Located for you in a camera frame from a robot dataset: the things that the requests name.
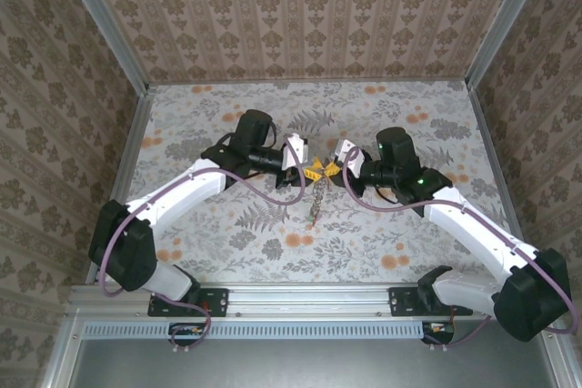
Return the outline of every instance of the black mount plate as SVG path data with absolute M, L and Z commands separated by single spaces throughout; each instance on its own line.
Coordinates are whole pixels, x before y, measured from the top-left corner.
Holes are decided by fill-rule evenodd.
M 390 296 L 390 312 L 393 317 L 411 317 L 411 316 L 450 316 L 451 307 L 442 305 L 440 310 L 429 312 L 418 298 L 417 286 L 395 286 L 388 288 Z M 473 315 L 473 310 L 463 306 L 453 306 L 455 316 Z
M 226 317 L 228 289 L 202 288 L 196 305 L 206 309 L 213 317 Z M 173 306 L 153 295 L 149 299 L 147 314 L 150 317 L 204 317 L 194 309 Z

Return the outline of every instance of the floral tablecloth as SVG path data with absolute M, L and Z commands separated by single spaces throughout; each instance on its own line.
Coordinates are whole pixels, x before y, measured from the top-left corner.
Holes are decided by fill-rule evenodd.
M 129 198 L 182 173 L 251 108 L 273 116 L 278 145 L 283 134 L 298 132 L 309 139 L 310 155 L 322 160 L 339 137 L 377 158 L 376 133 L 405 127 L 423 165 L 446 174 L 473 204 L 506 225 L 461 81 L 160 86 Z M 270 175 L 251 182 L 280 199 L 297 193 L 291 187 L 276 191 Z M 236 184 L 167 228 L 156 241 L 157 256 L 203 282 L 414 282 L 440 264 L 487 274 L 464 246 L 412 211 L 370 212 L 331 185 L 323 189 L 313 225 L 314 199 L 310 186 L 301 203 L 274 206 Z M 364 200 L 387 205 L 373 190 Z

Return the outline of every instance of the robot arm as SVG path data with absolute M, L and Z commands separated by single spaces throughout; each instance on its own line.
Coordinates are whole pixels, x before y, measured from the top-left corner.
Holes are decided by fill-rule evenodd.
M 97 220 L 89 257 L 101 265 L 112 234 L 127 216 L 157 194 L 166 192 L 176 182 L 186 180 L 180 184 L 179 189 L 167 191 L 136 215 L 114 247 L 106 272 L 127 291 L 144 288 L 174 301 L 195 303 L 200 284 L 175 265 L 156 259 L 154 241 L 186 211 L 235 183 L 233 178 L 220 173 L 193 176 L 199 170 L 222 168 L 240 177 L 246 177 L 250 171 L 255 170 L 275 174 L 279 183 L 293 180 L 296 163 L 287 146 L 284 145 L 281 150 L 263 146 L 271 126 L 274 125 L 268 114 L 256 110 L 246 111 L 236 131 L 230 135 L 228 145 L 219 142 L 210 147 L 202 153 L 201 159 L 197 159 L 175 179 L 127 205 L 114 200 L 107 202 Z M 306 141 L 298 134 L 293 134 L 287 138 L 287 142 L 293 147 L 299 162 L 305 162 Z
M 347 165 L 352 190 L 361 196 L 367 186 L 384 186 L 392 189 L 401 204 L 442 200 L 464 205 L 463 210 L 444 204 L 413 209 L 453 235 L 494 278 L 438 267 L 418 282 L 420 300 L 426 303 L 428 311 L 436 302 L 436 305 L 465 306 L 494 315 L 510 334 L 521 341 L 529 341 L 567 311 L 562 299 L 515 250 L 518 247 L 534 259 L 569 296 L 566 262 L 558 252 L 553 249 L 538 251 L 520 241 L 471 205 L 440 172 L 422 167 L 412 139 L 404 129 L 385 129 L 376 139 L 379 161 L 373 161 L 368 153 L 360 150 L 355 159 L 346 163 L 347 152 L 354 145 L 348 140 L 341 140 L 337 145 L 336 163 Z M 343 185 L 341 177 L 334 182 Z M 466 214 L 467 210 L 478 214 L 516 247 L 507 247 L 491 230 Z

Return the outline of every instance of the patterned wallpaper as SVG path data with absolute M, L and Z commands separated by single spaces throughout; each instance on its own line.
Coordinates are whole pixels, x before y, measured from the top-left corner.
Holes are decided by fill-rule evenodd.
M 527 0 L 477 92 L 524 234 L 566 257 L 582 310 L 582 0 Z
M 81 0 L 0 0 L 1 386 L 42 375 L 135 103 Z
M 106 0 L 149 82 L 463 77 L 502 0 Z
M 361 144 L 378 159 L 376 133 L 403 126 L 423 164 L 445 173 L 471 202 L 506 224 L 462 81 L 160 86 L 130 198 L 182 173 L 203 150 L 233 132 L 251 108 L 273 116 L 280 133 L 277 146 L 282 134 L 299 132 L 309 139 L 310 155 L 322 160 L 339 137 Z M 278 198 L 297 193 L 291 187 L 276 192 L 274 176 L 251 181 Z M 386 205 L 372 190 L 365 200 Z M 485 273 L 463 245 L 428 220 L 411 211 L 370 212 L 324 179 L 289 207 L 273 206 L 235 184 L 176 220 L 156 238 L 156 250 L 158 258 L 205 282 L 412 282 L 440 264 Z

